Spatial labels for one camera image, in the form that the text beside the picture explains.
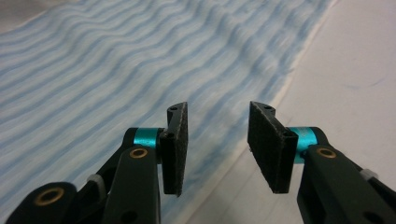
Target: teal spacer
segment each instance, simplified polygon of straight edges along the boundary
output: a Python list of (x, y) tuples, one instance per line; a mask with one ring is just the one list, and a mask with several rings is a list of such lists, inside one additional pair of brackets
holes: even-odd
[(138, 128), (134, 134), (134, 144), (155, 149), (158, 128)]
[(304, 159), (301, 157), (301, 154), (302, 152), (306, 151), (309, 146), (318, 144), (317, 136), (309, 127), (293, 127), (289, 129), (298, 135), (294, 163), (304, 163)]

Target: white surface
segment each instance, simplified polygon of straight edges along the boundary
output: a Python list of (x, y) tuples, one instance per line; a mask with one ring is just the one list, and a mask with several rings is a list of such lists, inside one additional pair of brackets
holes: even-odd
[[(339, 1), (330, 9), (281, 104), (285, 126), (318, 126), (350, 159), (396, 189), (396, 3)], [(296, 197), (274, 195), (246, 150), (189, 223), (303, 223)]]

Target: brass screw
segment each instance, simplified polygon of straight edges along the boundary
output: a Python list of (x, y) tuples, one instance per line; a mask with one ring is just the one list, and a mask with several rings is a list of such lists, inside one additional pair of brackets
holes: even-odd
[(35, 198), (35, 205), (46, 206), (51, 203), (55, 203), (60, 198), (62, 198), (62, 196), (64, 196), (64, 189), (62, 188), (56, 187), (52, 189), (46, 189)]
[(337, 157), (337, 154), (335, 154), (335, 152), (333, 152), (332, 150), (329, 150), (327, 148), (321, 147), (317, 149), (317, 153), (322, 156), (322, 157), (326, 157), (329, 159), (334, 159)]
[(129, 156), (134, 159), (141, 159), (148, 154), (148, 151), (144, 148), (136, 148), (129, 153)]

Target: blue striped fabric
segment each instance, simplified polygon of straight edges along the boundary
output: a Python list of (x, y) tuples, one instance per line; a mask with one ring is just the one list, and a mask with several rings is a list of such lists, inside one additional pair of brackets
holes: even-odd
[(31, 190), (81, 187), (129, 127), (166, 127), (189, 103), (184, 193), (246, 141), (248, 102), (270, 102), (331, 0), (84, 0), (0, 35), (0, 221)]

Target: screw hole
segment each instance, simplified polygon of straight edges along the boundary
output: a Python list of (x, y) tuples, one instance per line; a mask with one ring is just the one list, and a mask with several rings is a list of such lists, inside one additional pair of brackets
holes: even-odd
[(318, 148), (317, 153), (322, 156), (322, 157), (326, 157), (329, 159), (334, 159), (335, 157), (337, 157), (337, 154), (335, 154), (335, 152), (327, 149), (327, 148)]
[(144, 148), (137, 148), (137, 149), (132, 150), (129, 153), (129, 156), (134, 159), (140, 159), (140, 158), (145, 157), (147, 154), (148, 154), (148, 151), (145, 150)]
[(382, 217), (377, 215), (376, 213), (364, 212), (363, 215), (371, 223), (374, 223), (374, 224), (382, 224), (382, 223), (384, 223), (384, 220), (382, 219)]
[(46, 189), (35, 198), (35, 205), (49, 205), (61, 199), (62, 196), (64, 196), (64, 189), (62, 188)]
[(133, 223), (137, 220), (137, 213), (134, 211), (124, 212), (121, 216), (122, 223)]

